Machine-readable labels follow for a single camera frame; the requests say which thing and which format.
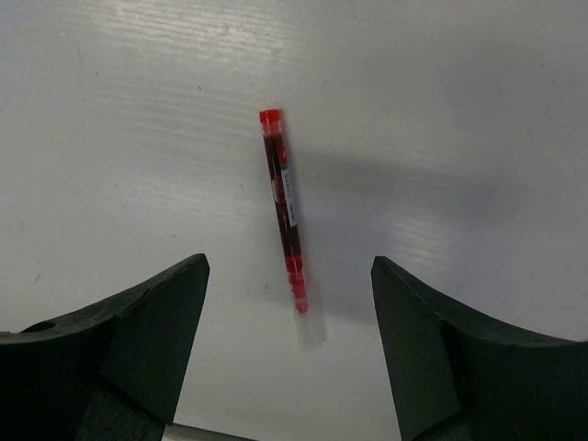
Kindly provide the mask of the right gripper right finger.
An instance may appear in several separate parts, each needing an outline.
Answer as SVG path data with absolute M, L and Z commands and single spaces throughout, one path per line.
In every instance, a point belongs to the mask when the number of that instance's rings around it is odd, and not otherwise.
M 587 345 L 502 322 L 390 259 L 371 269 L 404 440 L 584 440 Z

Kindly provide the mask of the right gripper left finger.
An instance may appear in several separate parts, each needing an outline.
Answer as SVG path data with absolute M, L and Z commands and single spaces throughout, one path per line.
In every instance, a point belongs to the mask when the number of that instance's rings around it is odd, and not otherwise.
M 206 297 L 194 254 L 141 284 L 1 335 L 4 440 L 159 440 Z

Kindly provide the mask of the red ink refill tube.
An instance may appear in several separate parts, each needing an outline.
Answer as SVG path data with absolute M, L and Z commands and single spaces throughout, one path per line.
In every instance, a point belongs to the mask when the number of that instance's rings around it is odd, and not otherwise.
M 268 108 L 258 113 L 266 163 L 272 188 L 277 225 L 292 299 L 297 339 L 303 350 L 317 348 L 325 341 L 320 306 L 321 291 L 303 257 L 301 216 L 297 189 L 290 164 L 283 112 Z

